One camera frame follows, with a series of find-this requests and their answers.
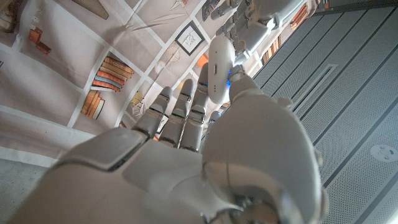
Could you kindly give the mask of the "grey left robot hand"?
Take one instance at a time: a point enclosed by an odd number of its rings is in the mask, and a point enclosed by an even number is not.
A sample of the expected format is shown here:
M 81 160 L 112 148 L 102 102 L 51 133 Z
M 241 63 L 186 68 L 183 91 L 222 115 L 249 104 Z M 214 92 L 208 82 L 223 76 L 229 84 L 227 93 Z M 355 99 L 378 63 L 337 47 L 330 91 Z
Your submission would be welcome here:
M 243 63 L 273 30 L 288 24 L 304 7 L 312 16 L 319 4 L 320 0 L 225 0 L 212 10 L 210 17 L 216 20 L 232 13 L 216 35 L 225 35 L 232 41 L 235 63 Z

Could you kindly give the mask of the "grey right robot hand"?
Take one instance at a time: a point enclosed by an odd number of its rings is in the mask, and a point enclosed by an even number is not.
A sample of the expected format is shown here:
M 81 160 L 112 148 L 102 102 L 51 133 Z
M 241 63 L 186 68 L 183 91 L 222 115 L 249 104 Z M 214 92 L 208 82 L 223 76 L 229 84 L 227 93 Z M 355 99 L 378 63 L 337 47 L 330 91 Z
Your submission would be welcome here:
M 230 82 L 231 106 L 202 152 L 189 129 L 154 140 L 147 110 L 61 157 L 11 223 L 319 223 L 322 159 L 292 101 L 265 95 L 241 68 Z

